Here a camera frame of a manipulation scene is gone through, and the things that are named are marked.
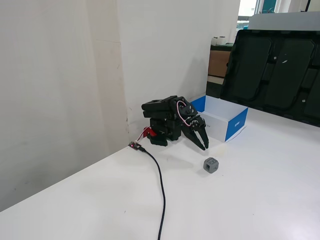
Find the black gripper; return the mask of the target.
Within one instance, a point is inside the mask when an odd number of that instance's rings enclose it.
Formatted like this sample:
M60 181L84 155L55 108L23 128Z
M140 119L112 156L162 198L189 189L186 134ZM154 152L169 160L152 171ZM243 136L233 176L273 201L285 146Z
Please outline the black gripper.
M197 145L200 149L205 151L209 148L209 138L206 132L206 123L205 120L199 115L182 115L180 116L182 121L181 130L186 138L191 142ZM203 144L200 139L197 137L196 133L198 132L201 136Z

